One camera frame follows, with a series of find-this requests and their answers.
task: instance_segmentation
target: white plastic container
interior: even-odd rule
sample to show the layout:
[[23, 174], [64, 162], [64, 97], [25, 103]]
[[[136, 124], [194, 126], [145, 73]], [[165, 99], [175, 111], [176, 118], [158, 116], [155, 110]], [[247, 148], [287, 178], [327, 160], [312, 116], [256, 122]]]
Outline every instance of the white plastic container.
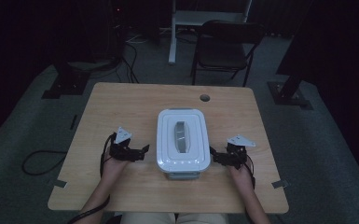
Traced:
[[170, 179], [195, 179], [211, 163], [205, 117], [198, 109], [159, 113], [157, 163]]

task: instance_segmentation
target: chair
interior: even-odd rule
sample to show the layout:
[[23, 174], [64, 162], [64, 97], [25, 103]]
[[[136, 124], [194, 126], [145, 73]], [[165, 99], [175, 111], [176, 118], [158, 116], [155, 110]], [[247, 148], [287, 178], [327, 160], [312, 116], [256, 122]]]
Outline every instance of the chair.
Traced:
[[198, 32], [191, 76], [196, 83], [196, 71], [233, 72], [231, 79], [246, 68], [246, 85], [254, 57], [254, 50], [264, 36], [264, 27], [258, 23], [207, 21]]

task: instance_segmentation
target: leg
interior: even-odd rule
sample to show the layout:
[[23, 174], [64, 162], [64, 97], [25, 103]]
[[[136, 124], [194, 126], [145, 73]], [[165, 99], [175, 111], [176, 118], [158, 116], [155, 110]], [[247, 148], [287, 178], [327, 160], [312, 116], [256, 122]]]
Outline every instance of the leg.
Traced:
[[211, 214], [199, 214], [199, 213], [184, 213], [179, 214], [177, 219], [178, 224], [227, 224], [228, 215], [220, 213], [211, 213]]
[[120, 224], [174, 224], [173, 213], [123, 213]]

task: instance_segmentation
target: cable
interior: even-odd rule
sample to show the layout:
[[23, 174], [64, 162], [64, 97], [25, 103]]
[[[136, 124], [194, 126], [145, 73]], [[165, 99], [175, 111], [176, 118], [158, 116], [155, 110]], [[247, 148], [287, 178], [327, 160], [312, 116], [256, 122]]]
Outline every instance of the cable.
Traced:
[[[31, 172], [29, 172], [29, 171], [27, 171], [27, 170], [25, 169], [25, 164], [27, 163], [27, 161], [28, 161], [29, 159], [31, 159], [31, 157], [33, 157], [33, 155], [36, 155], [36, 154], [38, 154], [38, 153], [56, 153], [56, 154], [65, 154], [65, 156], [64, 156], [60, 161], [58, 161], [54, 166], [52, 166], [50, 169], [48, 169], [48, 170], [46, 170], [46, 171], [44, 171], [44, 172], [41, 172], [41, 173], [31, 173]], [[38, 150], [38, 151], [35, 151], [35, 152], [29, 154], [29, 155], [25, 158], [25, 160], [22, 162], [21, 169], [22, 169], [22, 171], [23, 171], [24, 173], [26, 173], [27, 175], [45, 175], [45, 174], [47, 174], [48, 172], [52, 171], [54, 168], [56, 168], [58, 165], [60, 165], [60, 163], [62, 163], [63, 160], [65, 160], [66, 154], [67, 154], [67, 152], [63, 152], [63, 151]]]
[[110, 195], [107, 197], [107, 199], [104, 201], [103, 204], [101, 204], [100, 206], [98, 206], [96, 208], [93, 208], [93, 209], [91, 209], [91, 210], [89, 210], [87, 212], [84, 212], [82, 214], [79, 214], [79, 215], [73, 217], [71, 220], [68, 221], [68, 224], [75, 223], [75, 222], [79, 221], [82, 218], [88, 217], [89, 215], [92, 215], [92, 214], [104, 209], [109, 204], [109, 201], [110, 201]]
[[[103, 154], [101, 155], [101, 162], [100, 162], [100, 175], [101, 176], [103, 175], [103, 172], [104, 172], [104, 164], [113, 158], [113, 157], [109, 157], [108, 159], [105, 159], [107, 144], [109, 143], [109, 141], [112, 137], [113, 137], [112, 134], [109, 135], [109, 137], [106, 139], [106, 141], [104, 143], [104, 150], [103, 150]], [[73, 217], [71, 220], [68, 221], [68, 224], [75, 223], [84, 217], [90, 216], [90, 215], [104, 209], [109, 204], [109, 201], [110, 201], [110, 195], [107, 197], [107, 199], [104, 201], [103, 204], [101, 204], [98, 207], [95, 207], [87, 212], [84, 212], [82, 214], [79, 214], [79, 215]]]
[[249, 155], [246, 155], [246, 156], [248, 157], [249, 161], [251, 161], [252, 171], [251, 171], [251, 169], [249, 169], [249, 171], [251, 172], [252, 175], [254, 175], [255, 174], [255, 166], [253, 165], [253, 161]]
[[118, 81], [121, 83], [121, 77], [118, 75], [118, 69], [121, 67], [121, 65], [122, 65], [122, 61], [118, 64], [118, 66], [113, 71], [109, 71], [108, 73], [100, 75], [100, 76], [91, 76], [90, 79], [98, 79], [98, 78], [108, 77], [111, 74], [116, 73]]
[[178, 42], [182, 42], [182, 43], [186, 43], [186, 44], [197, 44], [197, 41], [193, 41], [193, 40], [188, 40], [182, 37], [176, 37], [176, 39], [178, 40]]
[[74, 68], [77, 70], [80, 70], [80, 71], [84, 71], [84, 72], [91, 72], [91, 73], [92, 72], [102, 72], [102, 71], [112, 70], [112, 69], [116, 68], [120, 63], [121, 63], [121, 58], [117, 57], [117, 58], [111, 59], [109, 63], [103, 64], [98, 67], [94, 67], [94, 68], [90, 68], [90, 69], [80, 69], [80, 68], [76, 68], [76, 67], [74, 67]]
[[129, 83], [131, 83], [130, 77], [129, 77], [129, 67], [128, 66], [126, 66], [126, 77], [127, 77], [127, 80], [129, 81]]
[[137, 56], [138, 56], [138, 52], [137, 52], [136, 48], [135, 48], [134, 46], [132, 46], [131, 44], [126, 43], [126, 45], [127, 45], [128, 47], [130, 47], [130, 48], [133, 49], [135, 55], [134, 55], [134, 57], [133, 57], [133, 59], [132, 59], [131, 65], [130, 65], [130, 64], [127, 62], [127, 60], [124, 59], [124, 58], [123, 58], [123, 62], [130, 68], [130, 78], [131, 78], [131, 82], [134, 83], [134, 80], [135, 80], [136, 83], [139, 83], [138, 78], [136, 77], [135, 73], [133, 72], [133, 66], [135, 65], [135, 61], [136, 61], [136, 58], [137, 58]]
[[132, 40], [138, 38], [138, 37], [143, 37], [143, 35], [136, 35], [128, 40], [126, 40], [126, 43], [130, 43], [130, 44], [143, 44], [146, 43], [147, 41], [149, 41], [149, 39], [145, 39], [143, 41], [139, 41], [139, 42], [133, 42]]

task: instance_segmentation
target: chair leg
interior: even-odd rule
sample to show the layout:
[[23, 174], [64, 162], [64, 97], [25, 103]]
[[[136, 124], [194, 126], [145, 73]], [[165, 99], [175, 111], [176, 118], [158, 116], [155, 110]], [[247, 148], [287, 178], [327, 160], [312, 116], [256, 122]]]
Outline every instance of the chair leg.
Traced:
[[191, 73], [190, 75], [193, 77], [193, 80], [191, 82], [191, 85], [195, 85], [196, 84], [196, 70], [197, 70], [197, 60], [196, 60], [197, 56], [194, 55], [193, 58], [193, 64], [191, 65]]
[[235, 73], [232, 75], [231, 79], [233, 79], [235, 76], [237, 76], [237, 73], [238, 73], [239, 71], [240, 71], [240, 70], [235, 71]]
[[246, 86], [246, 82], [247, 82], [248, 77], [249, 77], [249, 72], [251, 71], [252, 61], [253, 61], [253, 54], [251, 55], [251, 58], [249, 59], [248, 66], [246, 67], [245, 79], [243, 80], [243, 84], [242, 84], [243, 87]]

